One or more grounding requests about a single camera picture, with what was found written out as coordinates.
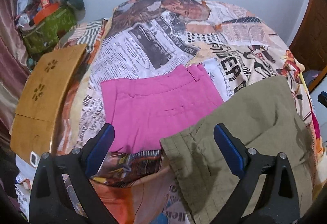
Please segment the olive green pants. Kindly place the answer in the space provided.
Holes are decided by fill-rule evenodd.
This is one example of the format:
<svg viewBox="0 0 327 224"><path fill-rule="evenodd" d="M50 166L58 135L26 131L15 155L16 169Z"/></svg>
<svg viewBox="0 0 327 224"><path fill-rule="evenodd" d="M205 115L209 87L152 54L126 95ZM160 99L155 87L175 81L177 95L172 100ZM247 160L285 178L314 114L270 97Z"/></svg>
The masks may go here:
<svg viewBox="0 0 327 224"><path fill-rule="evenodd" d="M214 141L218 123L261 154L286 153L304 214L312 203L311 135L287 80L274 76L241 89L197 124L161 140L190 223L210 223L238 182Z"/></svg>

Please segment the brown wooden room door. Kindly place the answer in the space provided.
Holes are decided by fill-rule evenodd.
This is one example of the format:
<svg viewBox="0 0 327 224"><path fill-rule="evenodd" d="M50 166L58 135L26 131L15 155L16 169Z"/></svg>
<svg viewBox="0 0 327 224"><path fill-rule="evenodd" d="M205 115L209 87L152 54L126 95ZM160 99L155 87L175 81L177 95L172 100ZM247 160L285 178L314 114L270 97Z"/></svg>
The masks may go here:
<svg viewBox="0 0 327 224"><path fill-rule="evenodd" d="M290 50L307 71L326 67L326 0L309 0Z"/></svg>

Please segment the wooden folding lap desk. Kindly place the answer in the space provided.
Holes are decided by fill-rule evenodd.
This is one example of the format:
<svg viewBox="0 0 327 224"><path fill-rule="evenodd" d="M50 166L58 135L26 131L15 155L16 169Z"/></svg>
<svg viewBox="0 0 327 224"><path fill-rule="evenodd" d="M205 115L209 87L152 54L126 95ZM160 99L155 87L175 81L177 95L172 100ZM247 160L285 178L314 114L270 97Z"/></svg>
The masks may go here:
<svg viewBox="0 0 327 224"><path fill-rule="evenodd" d="M78 69L86 44L44 54L29 76L16 107L11 149L37 167L42 153L54 153L64 97Z"/></svg>

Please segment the pink shorts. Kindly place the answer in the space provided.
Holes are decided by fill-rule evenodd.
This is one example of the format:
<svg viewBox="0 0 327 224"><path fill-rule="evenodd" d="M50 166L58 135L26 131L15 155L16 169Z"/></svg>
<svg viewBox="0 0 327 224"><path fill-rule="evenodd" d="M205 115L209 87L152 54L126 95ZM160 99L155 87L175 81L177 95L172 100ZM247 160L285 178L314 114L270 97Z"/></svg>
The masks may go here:
<svg viewBox="0 0 327 224"><path fill-rule="evenodd" d="M201 64L166 75L101 83L106 122L115 130L110 152L160 149L160 140L195 125L223 104Z"/></svg>

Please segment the striped maroon curtain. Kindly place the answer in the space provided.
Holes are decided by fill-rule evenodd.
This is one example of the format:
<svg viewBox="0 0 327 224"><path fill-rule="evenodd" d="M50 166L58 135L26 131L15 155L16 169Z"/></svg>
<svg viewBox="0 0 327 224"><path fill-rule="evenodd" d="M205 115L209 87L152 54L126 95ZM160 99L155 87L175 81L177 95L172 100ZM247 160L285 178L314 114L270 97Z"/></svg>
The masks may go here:
<svg viewBox="0 0 327 224"><path fill-rule="evenodd" d="M1 0L1 142L8 144L16 106L29 76L28 54L15 26L18 0Z"/></svg>

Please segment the green storage basket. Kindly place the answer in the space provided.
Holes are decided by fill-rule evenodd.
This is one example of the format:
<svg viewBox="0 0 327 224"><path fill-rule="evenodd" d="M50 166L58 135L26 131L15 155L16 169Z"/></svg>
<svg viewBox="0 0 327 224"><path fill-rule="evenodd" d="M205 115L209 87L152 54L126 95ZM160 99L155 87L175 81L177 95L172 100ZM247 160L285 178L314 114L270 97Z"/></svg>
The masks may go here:
<svg viewBox="0 0 327 224"><path fill-rule="evenodd" d="M29 56L51 51L74 25L76 25L76 18L73 10L68 6L62 6L33 29L21 31Z"/></svg>

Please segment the orange box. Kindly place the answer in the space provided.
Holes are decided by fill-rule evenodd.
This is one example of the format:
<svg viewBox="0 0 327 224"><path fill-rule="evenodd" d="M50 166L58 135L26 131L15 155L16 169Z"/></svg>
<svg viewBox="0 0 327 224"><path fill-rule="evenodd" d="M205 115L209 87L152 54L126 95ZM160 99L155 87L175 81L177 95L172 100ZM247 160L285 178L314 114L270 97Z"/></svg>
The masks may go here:
<svg viewBox="0 0 327 224"><path fill-rule="evenodd" d="M42 8L33 18L34 24L38 25L43 19L45 19L46 17L50 16L51 14L53 14L58 8L59 8L59 4L58 3L54 3L49 5L46 8Z"/></svg>

